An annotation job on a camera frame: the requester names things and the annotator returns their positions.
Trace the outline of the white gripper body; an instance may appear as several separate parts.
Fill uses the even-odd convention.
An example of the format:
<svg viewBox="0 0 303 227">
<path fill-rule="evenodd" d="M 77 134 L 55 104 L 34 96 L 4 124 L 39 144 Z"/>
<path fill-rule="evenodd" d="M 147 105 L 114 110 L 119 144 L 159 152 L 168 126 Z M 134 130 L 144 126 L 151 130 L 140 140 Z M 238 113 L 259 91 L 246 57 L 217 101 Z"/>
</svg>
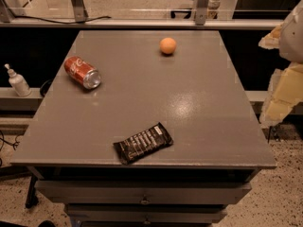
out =
<svg viewBox="0 0 303 227">
<path fill-rule="evenodd" d="M 297 63 L 303 62 L 303 0 L 283 22 L 279 39 L 279 55 Z"/>
</svg>

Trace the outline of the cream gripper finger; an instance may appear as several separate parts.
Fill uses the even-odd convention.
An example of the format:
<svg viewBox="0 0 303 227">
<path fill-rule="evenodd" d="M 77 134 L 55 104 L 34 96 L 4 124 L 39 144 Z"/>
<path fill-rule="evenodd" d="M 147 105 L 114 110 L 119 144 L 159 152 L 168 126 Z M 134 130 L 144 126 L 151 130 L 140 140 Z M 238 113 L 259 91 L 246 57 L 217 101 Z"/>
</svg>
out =
<svg viewBox="0 0 303 227">
<path fill-rule="evenodd" d="M 270 33 L 261 38 L 258 46 L 264 49 L 279 49 L 281 29 L 282 25 L 276 26 Z"/>
<path fill-rule="evenodd" d="M 281 123 L 302 101 L 303 64 L 291 62 L 284 70 L 276 69 L 270 78 L 267 97 L 261 108 L 260 125 L 269 128 Z"/>
</svg>

